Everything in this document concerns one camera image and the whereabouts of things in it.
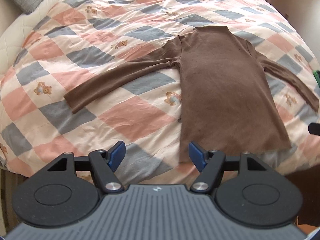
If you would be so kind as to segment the checkered pink grey quilt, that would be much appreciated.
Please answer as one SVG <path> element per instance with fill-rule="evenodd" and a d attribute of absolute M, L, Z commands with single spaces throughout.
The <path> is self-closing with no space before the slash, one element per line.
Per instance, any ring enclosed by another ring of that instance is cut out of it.
<path fill-rule="evenodd" d="M 152 73 L 73 114 L 65 94 L 196 27 L 225 25 L 299 77 L 315 94 L 318 62 L 264 0 L 60 0 L 27 32 L 1 71 L 1 163 L 32 176 L 63 152 L 88 155 L 122 140 L 124 183 L 186 183 L 178 162 L 181 89 L 174 68 Z"/>

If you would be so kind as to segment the brown long sleeve sweater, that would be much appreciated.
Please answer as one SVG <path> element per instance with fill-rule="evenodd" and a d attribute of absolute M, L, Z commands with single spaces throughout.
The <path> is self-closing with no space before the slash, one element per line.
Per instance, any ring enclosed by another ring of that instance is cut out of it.
<path fill-rule="evenodd" d="M 233 156 L 288 150 L 291 142 L 266 75 L 290 84 L 314 110 L 315 94 L 287 68 L 269 60 L 227 27 L 199 27 L 143 57 L 125 62 L 65 95 L 73 113 L 144 75 L 175 67 L 182 90 L 180 161 L 195 141 Z"/>

